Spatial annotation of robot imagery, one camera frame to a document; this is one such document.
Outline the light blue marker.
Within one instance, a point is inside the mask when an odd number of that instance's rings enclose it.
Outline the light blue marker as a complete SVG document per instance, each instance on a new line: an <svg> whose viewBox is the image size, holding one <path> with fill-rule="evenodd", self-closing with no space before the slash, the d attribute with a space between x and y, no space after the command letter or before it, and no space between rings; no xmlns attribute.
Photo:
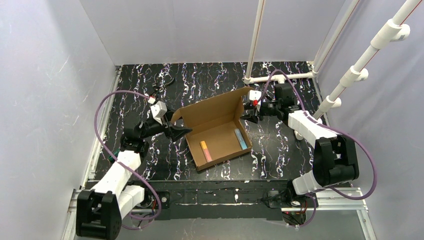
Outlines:
<svg viewBox="0 0 424 240"><path fill-rule="evenodd" d="M235 133L236 138L237 138L237 140L238 140L238 142L240 144L241 149L242 150L246 150L248 148L248 146L247 146L247 144L246 144L246 142L244 140L244 137L243 137L241 131L238 128L236 128L234 130L234 133Z"/></svg>

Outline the orange pink marker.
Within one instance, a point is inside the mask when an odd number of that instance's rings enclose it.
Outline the orange pink marker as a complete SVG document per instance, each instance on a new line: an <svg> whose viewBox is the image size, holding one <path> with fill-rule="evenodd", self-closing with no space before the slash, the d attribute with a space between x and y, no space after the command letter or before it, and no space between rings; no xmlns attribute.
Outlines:
<svg viewBox="0 0 424 240"><path fill-rule="evenodd" d="M212 156L211 156L210 151L208 149L208 146L207 146L207 144L204 140L202 140L200 142L200 146L201 146L201 149L202 149L202 152L203 152L203 155L205 157L206 162L207 163L212 162L213 161Z"/></svg>

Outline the brown cardboard box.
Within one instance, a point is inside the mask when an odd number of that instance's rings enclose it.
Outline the brown cardboard box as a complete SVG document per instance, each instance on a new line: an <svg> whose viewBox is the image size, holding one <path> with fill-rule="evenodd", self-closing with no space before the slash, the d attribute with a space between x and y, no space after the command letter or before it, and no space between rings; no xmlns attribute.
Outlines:
<svg viewBox="0 0 424 240"><path fill-rule="evenodd" d="M174 123L182 120L184 127L192 129L185 139L198 171L251 152L252 142L241 123L245 111L243 96L250 90L251 87L245 86L183 106L174 112L171 119ZM247 149L241 149L235 129L241 131ZM206 161L201 141L206 142L212 162Z"/></svg>

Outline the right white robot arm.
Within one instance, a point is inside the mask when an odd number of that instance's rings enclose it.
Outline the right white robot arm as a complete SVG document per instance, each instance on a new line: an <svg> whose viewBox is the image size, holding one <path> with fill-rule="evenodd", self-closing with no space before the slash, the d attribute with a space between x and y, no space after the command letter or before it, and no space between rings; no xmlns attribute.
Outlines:
<svg viewBox="0 0 424 240"><path fill-rule="evenodd" d="M286 198L304 196L359 177L355 142L314 119L300 104L289 83L276 84L273 98L249 90L247 99L244 108L248 113L241 117L243 120L257 124L265 116L277 117L313 147L312 169L288 182Z"/></svg>

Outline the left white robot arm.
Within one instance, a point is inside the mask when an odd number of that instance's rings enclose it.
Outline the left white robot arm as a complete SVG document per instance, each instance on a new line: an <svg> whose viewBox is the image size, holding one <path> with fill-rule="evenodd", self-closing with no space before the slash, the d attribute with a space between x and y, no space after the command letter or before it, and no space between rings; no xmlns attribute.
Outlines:
<svg viewBox="0 0 424 240"><path fill-rule="evenodd" d="M82 190L77 197L77 236L101 240L118 237L124 217L145 199L144 187L127 183L147 155L150 144L146 139L164 133L175 142L192 131L173 125L172 115L173 111L169 110L160 118L161 122L149 116L146 120L124 124L116 160L96 185Z"/></svg>

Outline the black pliers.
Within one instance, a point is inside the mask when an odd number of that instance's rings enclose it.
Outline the black pliers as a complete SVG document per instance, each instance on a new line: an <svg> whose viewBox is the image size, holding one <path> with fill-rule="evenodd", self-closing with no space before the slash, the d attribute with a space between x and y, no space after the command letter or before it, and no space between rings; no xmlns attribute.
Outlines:
<svg viewBox="0 0 424 240"><path fill-rule="evenodd" d="M171 86L176 81L176 78L172 78L168 82L161 83L160 80L157 78L156 81L152 84L153 92L150 94L151 97L155 97L158 94L164 92L167 87Z"/></svg>

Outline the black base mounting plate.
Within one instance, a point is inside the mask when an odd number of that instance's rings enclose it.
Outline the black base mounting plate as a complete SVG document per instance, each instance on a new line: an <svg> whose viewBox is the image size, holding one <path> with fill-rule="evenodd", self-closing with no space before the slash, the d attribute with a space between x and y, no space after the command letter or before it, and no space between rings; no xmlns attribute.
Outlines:
<svg viewBox="0 0 424 240"><path fill-rule="evenodd" d="M159 221L176 219L266 219L313 210L317 200L287 198L286 180L153 180L162 204Z"/></svg>

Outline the aluminium rail frame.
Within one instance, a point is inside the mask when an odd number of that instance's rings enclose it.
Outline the aluminium rail frame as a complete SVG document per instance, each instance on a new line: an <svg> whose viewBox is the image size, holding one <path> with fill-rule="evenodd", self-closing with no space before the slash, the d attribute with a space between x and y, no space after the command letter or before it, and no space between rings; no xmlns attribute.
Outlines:
<svg viewBox="0 0 424 240"><path fill-rule="evenodd" d="M188 65L192 65L193 69L195 69L196 64L197 63L166 63L166 64L163 63L163 67L162 67L161 72L159 74L160 75L159 81L161 83L165 83L166 76L168 76L168 78L170 80L172 79L170 72L171 72L171 70L172 70L171 68L173 66L180 66L181 65L181 66L185 67L184 69L186 69ZM157 68L158 68L159 65L160 64L135 64L135 65L134 64L132 64L132 65L131 64L129 64L129 65L124 64L122 66L117 66L116 67L116 77L115 77L116 79L114 80L115 82L114 82L113 86L119 87L118 85L121 84L121 83L118 83L118 82L122 82L124 80L124 77L122 77L122 74L123 74L122 72L123 71L125 72L126 69L129 69L130 66L133 66L132 71L134 72L135 70L138 70L139 68L142 69L143 66L148 66L148 67L157 66ZM275 69L271 74L278 74L278 75L283 74L283 75L287 76L287 74L284 71L279 70L279 69ZM311 123L314 122L314 124L317 125L317 127L319 127L318 125L322 125L321 123L318 124L318 121L319 121L320 118L314 119L312 116L307 116L306 110L304 109L305 107L304 107L303 100L301 99L301 96L297 92L297 89L296 89L296 87L295 87L295 85L293 84L292 81L293 81L293 79L290 79L290 80L288 80L284 83L278 83L277 81L270 81L270 82L276 82L276 85L277 84L279 84L279 85L288 84L288 86L292 88L294 98L295 98L294 101L295 102L297 101L299 103L299 106L300 106L299 108L304 110L304 111L301 111L301 113L299 113L299 114L302 114L302 117L299 120L296 119L297 121L295 123L300 124L300 123L304 123L305 121L308 120L308 121L311 121ZM269 85L269 83L266 83L266 82L258 82L258 83L264 83L265 84L265 86L263 87L263 90L261 91L262 92L261 99L265 99L267 97L266 90L267 90L267 86ZM90 160L90 164L89 164L89 167L88 167L88 170L87 170L88 173L86 173L86 176L85 176L86 179L84 180L84 184L80 187L80 190L74 191L75 196L72 197L71 203L75 203L75 206L73 206L72 204L69 205L69 214L68 214L69 219L66 223L66 227L65 227L65 230L64 230L64 233L63 233L63 236L62 236L62 240L73 240L74 237L77 236L77 197L79 197L79 196L77 196L77 194L81 194L81 192L83 192L83 190L84 191L87 190L87 189L85 189L86 184L87 184L86 182L90 182L91 180L93 180L97 176L98 164L101 163L100 165L102 165L106 161L106 160L101 160L100 158L103 156L102 159L106 159L106 157L110 156L110 154L107 156L107 153L104 153L104 151L107 152L106 149L105 149L107 147L106 146L107 141L106 142L101 142L101 141L103 141L105 138L107 138L108 133L112 132L112 130L109 130L109 127L106 126L106 124L108 124L108 122L109 122L108 119L110 117L110 114L113 112L112 108L114 106L114 103L113 103L115 101L114 98L117 98L117 97L112 97L113 99L108 100L108 98L111 97L111 96L106 96L105 100L100 103L100 107L101 107L102 104L106 102L106 107L103 110L102 117L101 117L101 120L100 120L101 134L106 134L106 135L101 137L100 140L98 140L99 143L94 144L93 153L92 153L92 160ZM339 134L339 135L342 135L342 134L348 135L347 133L342 133L340 130L334 130L334 129L332 130L327 125L322 125L322 126L320 126L320 128L324 128L328 132L332 131L332 132ZM298 132L300 130L297 130L297 128L296 128L294 130L294 133L295 133L295 135L298 139L302 140L303 137L306 136L306 133L304 135L302 135L300 132ZM360 197L359 196L358 197L356 197L356 196L355 197L353 197L353 196L346 197L347 195L345 195L344 193L341 194L338 189L337 190L333 189L333 191L335 191L336 193L338 193L339 195L341 195L344 198L347 198L347 199L359 198L359 200L362 201L363 199L368 198L374 192L374 190L376 189L377 181L378 181L377 180L378 179L377 178L377 176L378 176L377 169L376 169L376 166L375 166L375 161L373 160L369 151L363 146L363 144L358 142L357 140L353 139L353 137L350 136L350 135L348 135L348 137L350 139L352 139L364 151L365 155L368 157L370 164L371 164L371 167L372 167L372 172L373 172L372 173L373 174L372 185L371 185L370 190L365 195L360 196ZM325 189L331 189L333 186L335 186L337 184L338 183L332 183L328 186L326 185L322 189L321 188L315 189L315 190L313 190L312 192L309 192L309 193L311 193L311 194L312 193L318 193L320 191L324 191Z"/></svg>

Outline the white PVC pipe frame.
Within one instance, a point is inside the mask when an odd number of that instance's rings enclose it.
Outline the white PVC pipe frame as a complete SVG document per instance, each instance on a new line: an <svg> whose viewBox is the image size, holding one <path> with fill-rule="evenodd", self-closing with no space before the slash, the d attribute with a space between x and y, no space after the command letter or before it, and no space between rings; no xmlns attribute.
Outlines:
<svg viewBox="0 0 424 240"><path fill-rule="evenodd" d="M312 115L312 118L318 120L330 109L340 107L342 104L340 99L341 94L353 83L364 81L368 78L369 72L366 69L366 66L373 59L373 57L389 43L404 41L408 38L411 29L410 26L406 24L406 20L421 3L422 1L420 0L405 1L400 9L395 13L395 15L384 23L384 25L372 38L364 53L362 53L354 65L352 65L340 78L340 81L334 90L321 101L317 111ZM342 16L333 34L328 40L328 43L323 44L320 50L317 52L309 72L290 75L272 73L269 76L252 77L254 56L266 7L266 1L260 0L257 6L247 69L243 78L243 82L247 85L260 82L269 83L270 81L283 84L292 79L315 79L319 75L324 63L329 58L329 55L333 52L333 49L341 38L342 33L346 29L347 24L352 19L359 5L359 0L353 0L349 4L346 12Z"/></svg>

